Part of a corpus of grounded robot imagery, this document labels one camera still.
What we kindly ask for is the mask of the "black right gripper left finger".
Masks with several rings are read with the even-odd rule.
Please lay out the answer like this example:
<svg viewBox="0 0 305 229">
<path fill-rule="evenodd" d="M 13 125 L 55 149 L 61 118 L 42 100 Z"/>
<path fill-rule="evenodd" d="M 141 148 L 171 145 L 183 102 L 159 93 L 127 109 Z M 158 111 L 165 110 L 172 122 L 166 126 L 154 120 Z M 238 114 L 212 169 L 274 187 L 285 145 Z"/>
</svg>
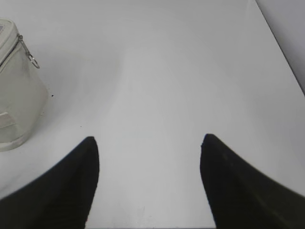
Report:
<svg viewBox="0 0 305 229">
<path fill-rule="evenodd" d="M 40 177 L 0 201 L 2 229 L 83 229 L 100 173 L 94 137 L 85 138 Z"/>
</svg>

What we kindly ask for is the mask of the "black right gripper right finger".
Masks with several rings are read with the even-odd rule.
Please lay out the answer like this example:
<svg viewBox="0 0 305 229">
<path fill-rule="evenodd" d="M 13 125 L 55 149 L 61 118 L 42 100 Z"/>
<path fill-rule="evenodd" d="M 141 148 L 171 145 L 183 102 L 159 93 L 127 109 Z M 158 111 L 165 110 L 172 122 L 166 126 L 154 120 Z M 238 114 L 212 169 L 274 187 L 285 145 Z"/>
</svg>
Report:
<svg viewBox="0 0 305 229">
<path fill-rule="evenodd" d="M 200 174 L 216 228 L 305 227 L 305 197 L 251 166 L 213 134 L 201 145 Z"/>
</svg>

